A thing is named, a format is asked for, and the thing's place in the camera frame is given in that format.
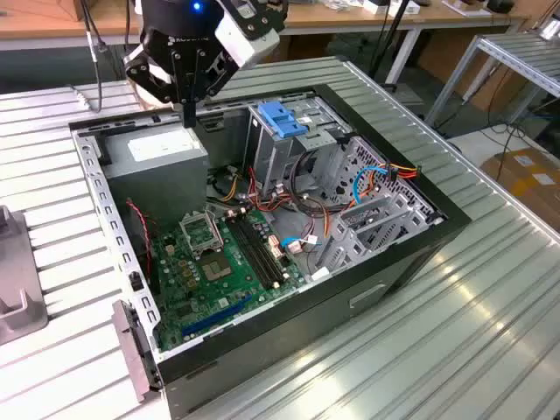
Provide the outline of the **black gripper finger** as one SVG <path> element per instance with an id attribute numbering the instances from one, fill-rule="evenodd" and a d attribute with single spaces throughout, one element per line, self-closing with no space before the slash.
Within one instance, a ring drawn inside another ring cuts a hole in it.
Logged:
<path id="1" fill-rule="evenodd" d="M 189 87 L 189 127 L 196 125 L 197 104 L 216 96 L 239 70 L 234 59 L 220 46 L 198 50 Z"/>
<path id="2" fill-rule="evenodd" d="M 190 127 L 189 101 L 181 91 L 177 78 L 159 65 L 151 65 L 143 44 L 126 55 L 123 63 L 127 77 L 145 91 L 144 99 L 150 98 L 148 103 L 170 105 L 179 113 L 183 127 Z"/>

